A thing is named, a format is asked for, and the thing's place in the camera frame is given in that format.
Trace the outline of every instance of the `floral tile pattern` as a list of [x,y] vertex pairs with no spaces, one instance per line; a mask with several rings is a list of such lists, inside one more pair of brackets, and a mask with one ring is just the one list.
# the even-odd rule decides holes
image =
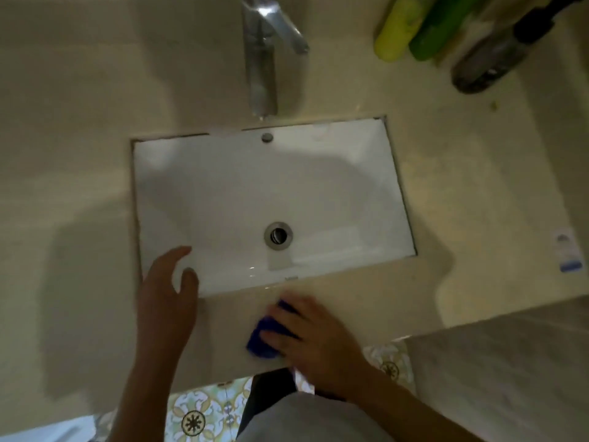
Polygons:
[[[392,380],[415,394],[415,380],[407,346],[393,341],[383,346],[363,350],[366,359],[386,372]],[[314,394],[314,386],[295,371],[297,389]],[[252,390],[252,377],[239,378],[227,383],[205,386],[172,394],[168,399],[166,415],[166,442],[232,442],[236,440],[241,416]],[[94,440],[105,442],[113,426],[116,411],[96,417],[97,432]]]

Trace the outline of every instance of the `gray shirt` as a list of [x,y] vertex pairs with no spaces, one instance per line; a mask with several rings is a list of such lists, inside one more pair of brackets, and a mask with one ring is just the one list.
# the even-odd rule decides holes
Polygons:
[[364,411],[351,403],[294,393],[255,416],[238,442],[394,442]]

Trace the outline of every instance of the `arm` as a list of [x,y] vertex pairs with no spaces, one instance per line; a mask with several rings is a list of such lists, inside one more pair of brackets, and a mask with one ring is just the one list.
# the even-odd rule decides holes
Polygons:
[[166,408],[176,366],[194,328],[198,278],[182,273],[180,292],[172,273],[190,247],[155,260],[137,296],[137,351],[109,442],[163,442]]
[[300,340],[273,332],[261,337],[309,382],[355,403],[397,442],[481,442],[372,367],[343,324],[312,297],[285,293],[282,299],[300,316],[276,305],[269,306],[268,314]]

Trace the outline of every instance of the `white rectangular sink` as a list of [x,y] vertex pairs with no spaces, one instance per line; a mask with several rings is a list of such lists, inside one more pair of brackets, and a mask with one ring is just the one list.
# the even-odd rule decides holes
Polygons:
[[381,119],[139,142],[134,175],[143,274],[192,245],[203,297],[415,255]]

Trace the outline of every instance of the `hand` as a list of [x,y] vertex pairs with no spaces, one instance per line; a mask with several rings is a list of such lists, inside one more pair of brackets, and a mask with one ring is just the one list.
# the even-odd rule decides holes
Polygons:
[[275,304],[268,307],[268,314],[300,340],[275,332],[262,332],[261,339],[281,352],[315,387],[351,400],[362,388],[366,374],[374,370],[354,337],[313,297],[287,292],[281,298],[300,316]]
[[180,292],[172,286],[172,273],[192,250],[180,246],[151,265],[137,297],[137,359],[142,363],[177,363],[196,323],[198,277],[182,273]]

